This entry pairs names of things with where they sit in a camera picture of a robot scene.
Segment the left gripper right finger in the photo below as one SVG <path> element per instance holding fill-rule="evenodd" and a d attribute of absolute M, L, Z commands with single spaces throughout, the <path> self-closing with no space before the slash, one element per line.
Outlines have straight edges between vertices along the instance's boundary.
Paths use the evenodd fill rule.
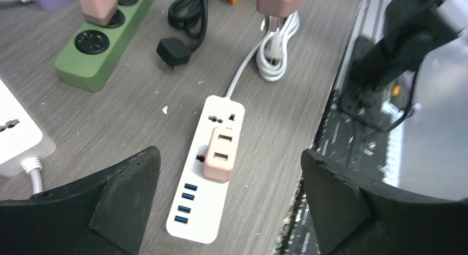
<path fill-rule="evenodd" d="M 322 254 L 467 253 L 467 200 L 396 188 L 311 149 L 301 167 Z"/>

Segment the pink plug adapter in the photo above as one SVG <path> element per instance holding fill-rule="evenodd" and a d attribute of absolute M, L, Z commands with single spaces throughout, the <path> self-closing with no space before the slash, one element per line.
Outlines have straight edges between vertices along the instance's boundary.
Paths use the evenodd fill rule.
<path fill-rule="evenodd" d="M 204 176 L 227 182 L 231 179 L 240 132 L 228 127 L 213 129 L 204 161 Z"/>
<path fill-rule="evenodd" d="M 257 0 L 257 11 L 265 15 L 265 26 L 276 32 L 284 20 L 301 8 L 305 0 Z"/>

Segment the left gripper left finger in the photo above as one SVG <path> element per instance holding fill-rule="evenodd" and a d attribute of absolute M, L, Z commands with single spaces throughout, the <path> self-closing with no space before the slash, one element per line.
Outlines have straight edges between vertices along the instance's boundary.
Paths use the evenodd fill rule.
<path fill-rule="evenodd" d="M 160 166 L 150 146 L 28 200 L 1 201 L 1 253 L 138 254 Z"/>

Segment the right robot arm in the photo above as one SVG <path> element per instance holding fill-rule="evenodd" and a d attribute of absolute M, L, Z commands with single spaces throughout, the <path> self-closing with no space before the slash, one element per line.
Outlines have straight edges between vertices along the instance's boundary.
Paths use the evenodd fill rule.
<path fill-rule="evenodd" d="M 418 71 L 426 55 L 461 37 L 467 38 L 467 0 L 392 0 L 385 9 L 383 37 L 377 43 L 362 35 L 355 40 L 339 111 L 375 131 L 392 131 L 412 109 Z M 406 107 L 385 126 L 382 93 L 407 71 L 414 75 Z"/>

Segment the white power strip with USB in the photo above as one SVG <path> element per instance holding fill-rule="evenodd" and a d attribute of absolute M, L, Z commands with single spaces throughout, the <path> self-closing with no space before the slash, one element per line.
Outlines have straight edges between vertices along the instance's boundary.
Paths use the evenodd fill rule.
<path fill-rule="evenodd" d="M 204 244 L 217 238 L 230 180 L 205 177 L 205 156 L 213 129 L 241 132 L 244 114 L 244 106 L 230 97 L 207 97 L 166 222 L 170 235 Z"/>

